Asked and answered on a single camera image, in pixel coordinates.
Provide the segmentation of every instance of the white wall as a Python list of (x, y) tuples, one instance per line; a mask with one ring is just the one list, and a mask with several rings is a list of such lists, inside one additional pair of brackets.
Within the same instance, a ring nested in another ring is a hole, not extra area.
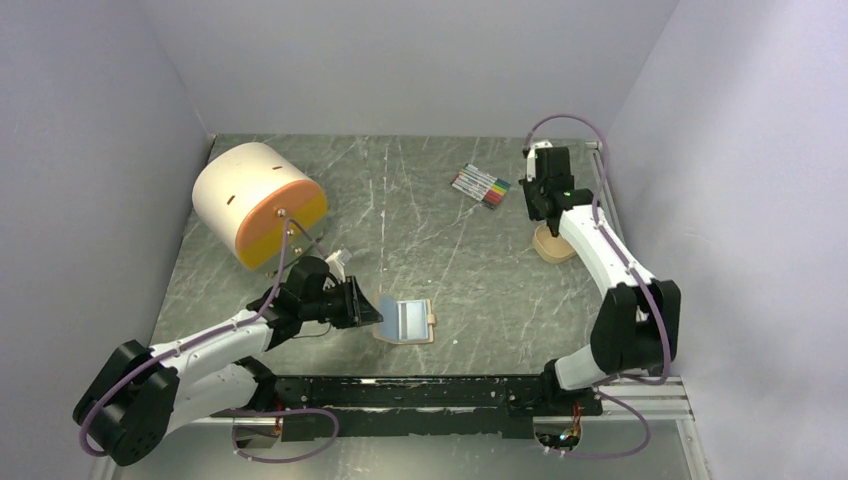
[(141, 3), (212, 132), (523, 136), (609, 127), (677, 1)]
[(716, 479), (848, 478), (846, 52), (843, 1), (682, 0), (609, 138)]
[(130, 0), (0, 14), (0, 477), (80, 479), (71, 411), (149, 340), (206, 134)]

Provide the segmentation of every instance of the pack of markers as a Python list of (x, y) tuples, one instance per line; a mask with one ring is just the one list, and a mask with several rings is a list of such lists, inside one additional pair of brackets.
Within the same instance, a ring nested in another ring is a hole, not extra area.
[(466, 163), (451, 181), (451, 186), (494, 210), (509, 190), (509, 183)]

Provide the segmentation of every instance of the floor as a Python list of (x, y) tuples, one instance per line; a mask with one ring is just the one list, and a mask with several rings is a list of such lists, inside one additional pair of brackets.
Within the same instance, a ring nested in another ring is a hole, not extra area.
[[(318, 181), (330, 207), (322, 241), (353, 252), (373, 304), (429, 298), (435, 342), (395, 346), (370, 327), (292, 340), (258, 358), (278, 374), (416, 375), (538, 373), (588, 342), (600, 295), (574, 257), (557, 266), (530, 245), (517, 185), (521, 139), (412, 136), (221, 135), (211, 158), (263, 142)], [(577, 187), (596, 188), (581, 142), (572, 148)], [(466, 163), (513, 183), (489, 210), (449, 186)], [(195, 214), (188, 220), (153, 342), (217, 324), (256, 299), (270, 280), (240, 266)], [(325, 327), (307, 324), (302, 333)]]

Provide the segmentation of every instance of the robotic arm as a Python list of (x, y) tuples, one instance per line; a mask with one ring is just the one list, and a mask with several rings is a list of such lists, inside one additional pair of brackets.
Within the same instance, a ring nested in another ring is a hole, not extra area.
[[(663, 345), (656, 313), (662, 315), (674, 359), (680, 320), (677, 285), (657, 280), (633, 258), (608, 227), (600, 207), (596, 220), (592, 192), (574, 187), (568, 147), (554, 147), (542, 141), (523, 153), (527, 173), (519, 183), (530, 219), (545, 221), (551, 235), (562, 236), (574, 248), (603, 297), (589, 345), (552, 360), (545, 370), (555, 374), (559, 388), (577, 390), (626, 370), (662, 365)], [(658, 312), (649, 308), (634, 271), (647, 284)]]
[[(98, 399), (130, 371), (173, 349), (178, 354), (158, 362), (122, 388), (95, 414), (89, 435), (118, 465), (137, 462), (175, 429), (199, 418), (231, 409), (275, 409), (276, 376), (253, 358), (291, 339), (305, 321), (343, 329), (382, 321), (354, 277), (340, 282), (324, 260), (302, 257), (263, 317), (248, 326), (272, 293), (265, 294), (219, 325), (174, 342), (145, 348), (136, 341), (118, 347), (74, 409), (82, 425)], [(328, 279), (335, 284), (325, 288)], [(222, 326), (227, 333), (181, 349)]]

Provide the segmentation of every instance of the marble surface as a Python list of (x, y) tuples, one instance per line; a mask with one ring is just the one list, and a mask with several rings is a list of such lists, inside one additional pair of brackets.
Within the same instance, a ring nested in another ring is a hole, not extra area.
[[(586, 343), (601, 297), (581, 260), (552, 266), (530, 245), (517, 179), (521, 139), (221, 135), (211, 158), (264, 142), (324, 187), (331, 206), (322, 244), (353, 252), (347, 267), (373, 304), (430, 298), (435, 342), (395, 346), (371, 328), (291, 340), (258, 358), (279, 374), (538, 373)], [(582, 142), (572, 148), (578, 188), (596, 188)], [(466, 162), (513, 183), (489, 210), (449, 185)], [(195, 214), (153, 334), (170, 341), (219, 323), (270, 280), (245, 270)], [(303, 334), (326, 327), (304, 326)]]

